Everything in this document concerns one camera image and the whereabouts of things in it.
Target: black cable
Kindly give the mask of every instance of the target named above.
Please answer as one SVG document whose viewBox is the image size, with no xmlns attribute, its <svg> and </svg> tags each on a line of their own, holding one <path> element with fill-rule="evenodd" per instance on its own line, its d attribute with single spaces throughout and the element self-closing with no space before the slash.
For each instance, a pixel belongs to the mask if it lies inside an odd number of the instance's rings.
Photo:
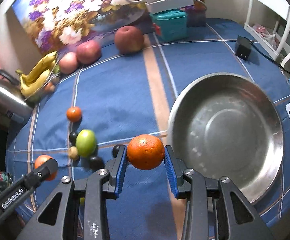
<svg viewBox="0 0 290 240">
<path fill-rule="evenodd" d="M 261 52 L 256 46 L 255 44 L 253 44 L 248 38 L 245 38 L 249 41 L 249 43 L 254 47 L 254 49 L 256 49 L 263 57 L 267 58 L 270 62 L 274 63 L 276 66 L 278 66 L 280 69 L 282 69 L 283 71 L 285 71 L 286 73 L 290 74 L 290 72 L 286 69 L 284 69 L 280 64 L 278 64 L 275 60 L 273 60 L 272 58 L 266 56 L 263 52 Z"/>
</svg>

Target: white wall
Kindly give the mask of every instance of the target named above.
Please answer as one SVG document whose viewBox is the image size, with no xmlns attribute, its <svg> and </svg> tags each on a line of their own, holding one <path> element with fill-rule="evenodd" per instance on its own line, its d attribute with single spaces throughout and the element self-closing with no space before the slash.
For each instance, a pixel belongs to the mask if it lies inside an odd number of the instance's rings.
<svg viewBox="0 0 290 240">
<path fill-rule="evenodd" d="M 247 16 L 249 0 L 205 0 L 206 17 L 230 19 L 243 25 Z M 274 28 L 276 14 L 262 3 L 254 0 L 250 25 L 259 23 Z"/>
<path fill-rule="evenodd" d="M 14 76 L 20 68 L 29 73 L 40 60 L 41 55 L 36 46 L 26 35 L 12 9 L 15 0 L 4 0 L 0 6 L 0 65 Z M 207 17 L 226 18 L 243 24 L 247 15 L 249 0 L 205 0 Z M 273 28 L 275 13 L 260 2 L 253 5 L 251 23 L 259 23 Z"/>
<path fill-rule="evenodd" d="M 0 65 L 17 77 L 16 69 L 29 73 L 41 55 L 10 8 L 14 1 L 4 0 L 0 5 Z"/>
</svg>

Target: screw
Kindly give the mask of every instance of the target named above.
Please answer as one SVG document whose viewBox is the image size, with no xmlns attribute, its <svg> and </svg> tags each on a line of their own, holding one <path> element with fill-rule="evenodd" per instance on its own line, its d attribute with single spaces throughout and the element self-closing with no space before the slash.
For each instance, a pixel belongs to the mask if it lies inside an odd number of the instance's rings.
<svg viewBox="0 0 290 240">
<path fill-rule="evenodd" d="M 223 176 L 223 177 L 221 177 L 221 181 L 223 183 L 229 183 L 230 182 L 230 178 L 229 177 L 226 177 L 226 176 Z"/>
<path fill-rule="evenodd" d="M 63 184 L 69 184 L 70 183 L 70 180 L 71 180 L 70 176 L 64 176 L 62 178 Z"/>
<path fill-rule="evenodd" d="M 107 172 L 108 172 L 108 170 L 106 170 L 106 169 L 100 169 L 100 170 L 98 170 L 97 173 L 98 173 L 99 175 L 106 175 Z"/>
<path fill-rule="evenodd" d="M 195 171 L 194 171 L 193 169 L 186 169 L 186 170 L 185 170 L 185 173 L 186 173 L 187 175 L 193 175 L 193 174 L 195 173 Z"/>
</svg>

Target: metal basin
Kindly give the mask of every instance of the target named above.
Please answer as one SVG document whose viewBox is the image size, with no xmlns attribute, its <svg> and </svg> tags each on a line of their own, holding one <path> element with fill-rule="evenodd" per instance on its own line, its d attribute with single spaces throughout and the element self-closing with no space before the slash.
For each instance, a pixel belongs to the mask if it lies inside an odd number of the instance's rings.
<svg viewBox="0 0 290 240">
<path fill-rule="evenodd" d="M 168 143 L 177 158 L 205 177 L 230 177 L 255 204 L 274 182 L 283 158 L 283 131 L 272 101 L 231 73 L 203 76 L 175 101 Z"/>
</svg>

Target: banana bunch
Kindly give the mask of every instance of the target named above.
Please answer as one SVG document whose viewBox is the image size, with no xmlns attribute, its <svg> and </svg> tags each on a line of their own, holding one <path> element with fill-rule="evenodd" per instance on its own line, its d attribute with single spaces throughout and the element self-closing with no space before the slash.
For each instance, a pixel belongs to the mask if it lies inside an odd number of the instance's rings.
<svg viewBox="0 0 290 240">
<path fill-rule="evenodd" d="M 56 57 L 56 51 L 47 54 L 36 64 L 28 75 L 25 75 L 20 69 L 16 70 L 16 73 L 20 76 L 21 93 L 25 98 L 31 96 L 44 85 L 56 64 Z"/>
</svg>

